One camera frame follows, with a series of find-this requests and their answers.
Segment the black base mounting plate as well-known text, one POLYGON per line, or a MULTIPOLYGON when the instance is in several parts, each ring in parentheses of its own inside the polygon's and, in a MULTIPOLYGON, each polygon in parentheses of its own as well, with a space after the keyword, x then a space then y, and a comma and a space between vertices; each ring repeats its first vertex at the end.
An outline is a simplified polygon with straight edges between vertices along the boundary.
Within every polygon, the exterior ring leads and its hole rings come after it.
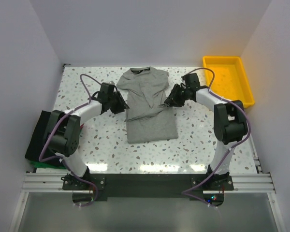
POLYGON ((67 174, 61 178, 63 190, 72 191, 74 203, 109 198, 182 198, 182 192, 192 193, 209 203, 222 203, 224 191, 234 189, 232 177, 207 174, 89 174, 82 182, 67 174))

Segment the yellow plastic bin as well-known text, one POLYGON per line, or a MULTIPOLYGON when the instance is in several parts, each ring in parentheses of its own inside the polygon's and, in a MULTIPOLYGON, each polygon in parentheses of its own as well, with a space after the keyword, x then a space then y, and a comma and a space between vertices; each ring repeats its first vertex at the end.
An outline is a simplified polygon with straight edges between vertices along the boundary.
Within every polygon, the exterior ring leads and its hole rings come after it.
POLYGON ((212 74, 209 71, 204 72, 206 84, 211 86, 213 92, 230 100, 241 100, 245 108, 255 104, 240 57, 204 56, 203 67, 215 73, 211 84, 212 74))

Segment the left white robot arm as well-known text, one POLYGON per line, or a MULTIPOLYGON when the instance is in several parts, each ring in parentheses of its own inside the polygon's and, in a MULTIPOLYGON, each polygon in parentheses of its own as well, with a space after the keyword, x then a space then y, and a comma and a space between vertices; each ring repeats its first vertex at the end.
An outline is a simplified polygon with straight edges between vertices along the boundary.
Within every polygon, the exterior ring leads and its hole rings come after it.
POLYGON ((78 154, 81 125, 109 110, 118 114, 128 109, 117 87, 102 83, 100 90, 89 95, 86 103, 65 112, 52 111, 44 132, 39 162, 59 159, 75 176, 74 185, 87 189, 90 185, 90 177, 86 175, 89 170, 78 154))

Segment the grey t shirt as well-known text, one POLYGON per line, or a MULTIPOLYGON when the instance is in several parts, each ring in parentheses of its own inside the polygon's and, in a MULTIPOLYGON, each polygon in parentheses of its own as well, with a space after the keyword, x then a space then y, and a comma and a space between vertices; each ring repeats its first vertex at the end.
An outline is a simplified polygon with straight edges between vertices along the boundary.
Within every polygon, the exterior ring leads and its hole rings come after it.
POLYGON ((177 139, 173 108, 162 107, 169 87, 169 73, 154 67, 130 68, 117 88, 126 90, 126 130, 129 144, 177 139))

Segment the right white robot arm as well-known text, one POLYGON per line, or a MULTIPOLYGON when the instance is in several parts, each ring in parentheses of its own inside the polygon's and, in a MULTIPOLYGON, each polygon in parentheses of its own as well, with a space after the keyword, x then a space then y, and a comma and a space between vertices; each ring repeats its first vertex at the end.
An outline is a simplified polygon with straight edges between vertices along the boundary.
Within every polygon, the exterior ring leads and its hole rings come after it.
POLYGON ((250 136, 249 121, 240 100, 231 101, 214 93, 210 87, 202 86, 196 73, 186 74, 182 80, 182 84, 174 85, 162 105, 182 107, 186 101, 193 101, 214 113, 217 147, 208 165, 205 183, 209 189, 216 190, 223 184, 221 175, 229 172, 233 151, 250 136))

